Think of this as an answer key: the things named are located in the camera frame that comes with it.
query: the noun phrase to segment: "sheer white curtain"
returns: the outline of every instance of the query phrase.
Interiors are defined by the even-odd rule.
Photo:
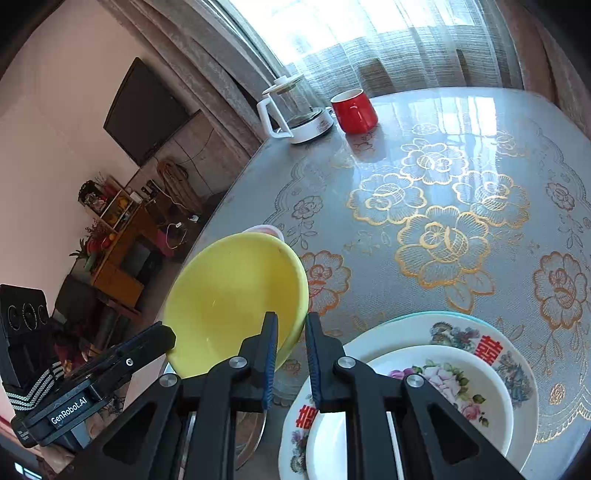
[[[290,73],[328,102],[430,87],[523,88],[494,0],[231,1]]]

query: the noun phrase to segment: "floral plate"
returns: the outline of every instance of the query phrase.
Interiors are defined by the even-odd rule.
[[[386,353],[368,365],[375,372],[394,378],[413,373],[428,378],[447,401],[506,455],[513,432],[511,398],[496,372],[475,355],[451,346],[417,345]],[[393,426],[390,435],[396,451]],[[346,480],[344,413],[323,413],[316,417],[308,437],[306,462],[310,480]]]
[[[415,345],[449,345],[473,353],[501,377],[513,403],[513,437],[507,459],[525,465],[538,429],[538,388],[525,358],[491,325],[453,312],[414,313],[368,330],[345,345],[345,353],[363,362]],[[306,444],[317,410],[310,379],[302,386],[283,424],[279,449],[281,480],[307,480]]]

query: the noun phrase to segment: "bowl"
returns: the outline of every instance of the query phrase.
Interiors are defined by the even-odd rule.
[[[260,232],[266,233],[267,235],[272,235],[275,238],[278,238],[282,242],[285,242],[285,238],[283,237],[283,232],[279,230],[274,225],[255,225],[250,228],[244,230],[244,232]]]
[[[368,363],[375,372],[394,378],[419,373],[499,450],[506,455],[513,432],[513,408],[501,378],[484,361],[466,351],[420,345],[386,353]],[[398,459],[390,414],[392,444]],[[306,466],[310,480],[346,480],[347,444],[344,413],[318,414],[308,437]]]
[[[299,257],[265,233],[227,236],[193,258],[174,282],[164,324],[177,337],[168,361],[182,378],[207,373],[261,332],[265,312],[279,320],[279,368],[300,337],[308,282]]]

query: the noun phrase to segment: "red mug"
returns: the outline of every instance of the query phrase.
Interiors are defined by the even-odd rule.
[[[378,115],[361,88],[335,95],[330,103],[345,133],[366,134],[378,124]]]

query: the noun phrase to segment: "table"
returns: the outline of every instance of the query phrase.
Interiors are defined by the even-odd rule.
[[[145,206],[139,205],[105,252],[90,284],[122,304],[134,308],[144,285],[119,266],[140,236],[157,246],[157,235],[158,227]]]
[[[423,310],[498,328],[534,370],[537,442],[523,473],[560,476],[589,432],[591,143],[554,105],[518,90],[446,88],[372,100],[379,125],[305,145],[268,140],[195,243],[271,223],[300,256],[310,307],[346,343]],[[305,342],[277,372],[288,404]],[[273,406],[238,479],[278,478],[287,409]]]

